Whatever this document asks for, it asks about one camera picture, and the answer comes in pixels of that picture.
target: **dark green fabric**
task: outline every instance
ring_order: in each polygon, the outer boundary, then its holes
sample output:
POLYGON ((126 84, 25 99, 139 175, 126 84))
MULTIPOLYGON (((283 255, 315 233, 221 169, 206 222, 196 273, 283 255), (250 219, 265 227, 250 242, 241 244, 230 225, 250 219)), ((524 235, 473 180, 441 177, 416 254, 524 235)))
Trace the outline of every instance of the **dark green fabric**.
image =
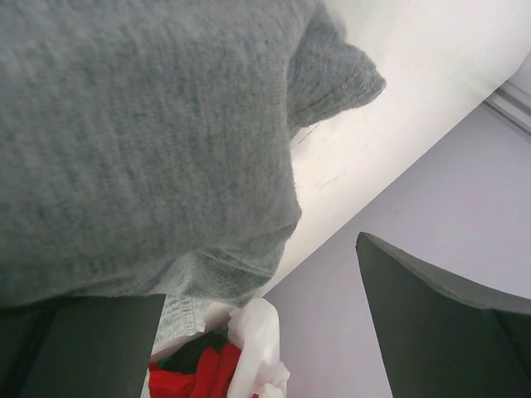
POLYGON ((356 251, 394 398, 531 397, 531 300, 373 235, 356 251))
POLYGON ((197 372, 199 358, 207 348, 212 347, 220 352, 228 343, 227 329, 209 332, 188 342, 172 356, 161 359, 158 365, 165 371, 178 371, 183 375, 194 375, 197 372))

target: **lavender wall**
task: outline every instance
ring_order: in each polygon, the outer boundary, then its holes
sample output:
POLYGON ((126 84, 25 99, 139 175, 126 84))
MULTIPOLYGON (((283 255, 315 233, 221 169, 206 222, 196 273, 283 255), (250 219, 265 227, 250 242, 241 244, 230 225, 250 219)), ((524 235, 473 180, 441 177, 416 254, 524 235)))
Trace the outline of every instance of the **lavender wall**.
POLYGON ((266 296, 280 314, 291 397, 391 397, 360 231, 531 298, 531 137, 481 105, 266 296))

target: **knit texture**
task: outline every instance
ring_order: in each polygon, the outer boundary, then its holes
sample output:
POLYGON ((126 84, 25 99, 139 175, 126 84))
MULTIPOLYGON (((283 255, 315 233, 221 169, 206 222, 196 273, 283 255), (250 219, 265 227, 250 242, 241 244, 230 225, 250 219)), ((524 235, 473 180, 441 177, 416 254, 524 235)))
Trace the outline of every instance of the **knit texture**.
POLYGON ((290 140, 384 87, 317 0, 0 5, 0 306, 243 305, 300 218, 290 140))
POLYGON ((158 323, 152 353, 168 348, 177 337, 193 336, 205 331, 207 301, 184 296, 167 296, 158 323))

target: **red clothing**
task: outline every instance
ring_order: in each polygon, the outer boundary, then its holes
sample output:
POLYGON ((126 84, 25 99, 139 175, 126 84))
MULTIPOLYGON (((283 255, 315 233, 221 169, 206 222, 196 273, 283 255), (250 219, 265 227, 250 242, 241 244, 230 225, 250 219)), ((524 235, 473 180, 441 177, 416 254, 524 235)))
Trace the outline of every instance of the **red clothing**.
POLYGON ((227 398, 240 354, 240 349, 230 343, 221 354, 208 348, 199 359, 196 375, 165 371, 156 363, 150 363, 151 398, 227 398))

